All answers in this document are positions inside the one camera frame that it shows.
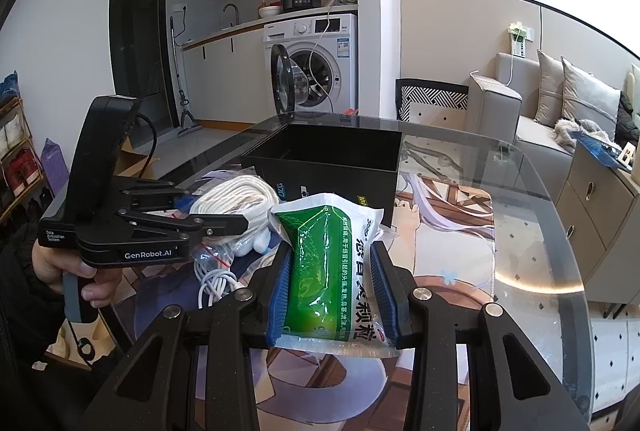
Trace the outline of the person's left hand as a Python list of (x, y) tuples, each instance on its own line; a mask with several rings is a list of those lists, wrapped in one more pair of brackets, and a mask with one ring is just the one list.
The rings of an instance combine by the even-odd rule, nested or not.
[(38, 241), (32, 246), (32, 268), (40, 281), (57, 293), (63, 290), (64, 273), (88, 279), (81, 297), (95, 309), (112, 303), (122, 281), (121, 269), (93, 269), (82, 262), (77, 252), (42, 247)]

